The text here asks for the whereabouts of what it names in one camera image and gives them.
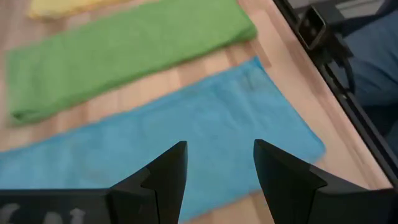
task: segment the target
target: wooden surface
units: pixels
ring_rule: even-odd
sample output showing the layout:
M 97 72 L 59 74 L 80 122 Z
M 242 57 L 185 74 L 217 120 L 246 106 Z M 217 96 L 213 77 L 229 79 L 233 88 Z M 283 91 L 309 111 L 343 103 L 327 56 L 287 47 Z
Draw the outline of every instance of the wooden surface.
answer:
M 125 10 L 143 0 L 78 14 L 54 22 L 25 16 L 29 0 L 0 0 L 0 151 L 48 138 L 150 102 L 216 72 L 258 55 L 269 76 L 301 117 L 323 141 L 326 154 L 317 166 L 367 189 L 390 187 L 376 161 L 307 57 L 272 0 L 239 0 L 258 28 L 256 40 L 223 48 L 109 91 L 34 125 L 7 126 L 5 115 L 4 53 L 99 17 Z M 273 223 L 264 197 L 254 192 L 225 208 L 190 223 Z

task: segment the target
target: microfiber cloth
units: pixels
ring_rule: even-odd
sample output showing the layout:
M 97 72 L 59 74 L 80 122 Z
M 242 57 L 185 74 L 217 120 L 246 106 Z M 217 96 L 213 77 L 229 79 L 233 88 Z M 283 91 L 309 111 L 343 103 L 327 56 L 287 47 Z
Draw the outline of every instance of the microfiber cloth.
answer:
M 325 150 L 257 58 L 136 110 L 0 154 L 0 189 L 111 187 L 186 140 L 186 221 L 261 189 L 255 139 L 306 162 Z
M 32 0 L 28 16 L 33 19 L 59 19 L 123 1 L 128 0 Z
M 6 57 L 11 121 L 46 118 L 256 32 L 236 0 L 163 0 L 12 50 Z

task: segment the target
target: person's leg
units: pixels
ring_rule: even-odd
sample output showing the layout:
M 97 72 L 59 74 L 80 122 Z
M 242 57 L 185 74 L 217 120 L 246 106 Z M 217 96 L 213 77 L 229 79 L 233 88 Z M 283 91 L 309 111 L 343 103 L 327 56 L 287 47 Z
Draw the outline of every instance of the person's leg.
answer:
M 398 11 L 345 38 L 354 53 L 349 60 L 358 101 L 363 106 L 398 102 Z M 343 69 L 333 70 L 346 82 Z

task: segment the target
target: jeans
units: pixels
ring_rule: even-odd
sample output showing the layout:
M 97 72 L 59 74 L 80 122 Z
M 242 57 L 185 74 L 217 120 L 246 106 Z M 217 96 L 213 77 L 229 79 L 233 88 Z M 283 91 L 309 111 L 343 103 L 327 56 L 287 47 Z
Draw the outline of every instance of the jeans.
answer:
M 349 60 L 355 96 L 398 156 L 398 11 L 345 38 L 354 53 Z M 345 73 L 332 70 L 347 85 Z

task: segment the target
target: yellow towel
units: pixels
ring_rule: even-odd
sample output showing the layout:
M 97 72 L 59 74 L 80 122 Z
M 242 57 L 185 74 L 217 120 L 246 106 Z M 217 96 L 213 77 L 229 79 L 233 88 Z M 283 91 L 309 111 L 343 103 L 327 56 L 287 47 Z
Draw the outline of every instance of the yellow towel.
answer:
M 122 1 L 128 0 L 32 0 L 28 16 L 33 19 L 58 19 Z

